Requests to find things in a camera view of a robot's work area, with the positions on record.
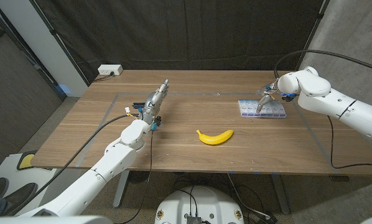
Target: table leg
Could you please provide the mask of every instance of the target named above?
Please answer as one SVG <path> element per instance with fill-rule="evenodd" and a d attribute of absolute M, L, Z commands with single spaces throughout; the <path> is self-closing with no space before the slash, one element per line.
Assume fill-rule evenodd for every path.
<path fill-rule="evenodd" d="M 114 196 L 113 207 L 118 208 L 121 205 L 121 199 L 125 193 L 126 183 L 128 181 L 129 171 L 124 170 L 119 177 L 118 186 L 116 190 L 116 195 Z"/>
<path fill-rule="evenodd" d="M 272 174 L 272 184 L 274 191 L 276 192 L 277 201 L 280 205 L 280 210 L 283 214 L 290 214 L 290 207 L 288 206 L 288 200 L 286 191 L 284 190 L 283 181 L 280 175 Z"/>

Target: wooden table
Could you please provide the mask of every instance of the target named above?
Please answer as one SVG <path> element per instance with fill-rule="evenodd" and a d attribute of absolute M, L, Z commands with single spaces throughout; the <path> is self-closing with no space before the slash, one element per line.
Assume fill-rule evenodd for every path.
<path fill-rule="evenodd" d="M 369 166 L 331 167 L 328 119 L 302 109 L 297 99 L 282 101 L 286 118 L 241 117 L 238 100 L 260 99 L 254 92 L 274 81 L 273 73 L 264 71 L 125 70 L 89 87 L 32 164 L 63 166 L 99 125 L 125 114 L 126 106 L 145 102 L 166 78 L 170 88 L 159 113 L 163 125 L 154 132 L 154 171 L 372 175 Z M 123 118 L 105 127 L 70 167 L 93 166 L 132 119 Z M 336 119 L 333 124 L 334 164 L 372 163 L 372 148 L 361 135 Z M 234 134 L 219 146 L 208 146 L 199 140 L 197 129 L 207 135 L 233 129 Z M 129 170 L 149 170 L 149 135 L 144 140 L 146 146 Z"/>

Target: banana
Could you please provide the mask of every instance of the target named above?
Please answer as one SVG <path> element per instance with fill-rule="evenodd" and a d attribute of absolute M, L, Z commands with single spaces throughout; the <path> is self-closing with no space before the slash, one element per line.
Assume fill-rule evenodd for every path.
<path fill-rule="evenodd" d="M 204 142 L 205 144 L 215 145 L 228 140 L 233 134 L 233 130 L 227 130 L 218 136 L 207 136 L 205 134 L 202 134 L 200 130 L 197 130 L 197 133 L 202 142 Z"/>

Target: black backdrop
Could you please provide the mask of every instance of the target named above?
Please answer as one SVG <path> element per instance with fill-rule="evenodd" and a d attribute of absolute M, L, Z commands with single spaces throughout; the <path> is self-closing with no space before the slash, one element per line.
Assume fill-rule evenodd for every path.
<path fill-rule="evenodd" d="M 124 69 L 272 70 L 302 50 L 322 0 L 37 0 L 89 82 Z M 294 70 L 299 57 L 279 67 Z"/>

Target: power strip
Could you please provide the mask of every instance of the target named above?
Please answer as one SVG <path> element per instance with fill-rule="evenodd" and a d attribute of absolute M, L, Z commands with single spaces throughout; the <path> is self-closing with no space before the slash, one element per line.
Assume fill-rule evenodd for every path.
<path fill-rule="evenodd" d="M 114 72 L 114 75 L 120 75 L 123 67 L 121 65 L 100 65 L 98 71 L 100 75 L 110 75 L 111 72 Z"/>

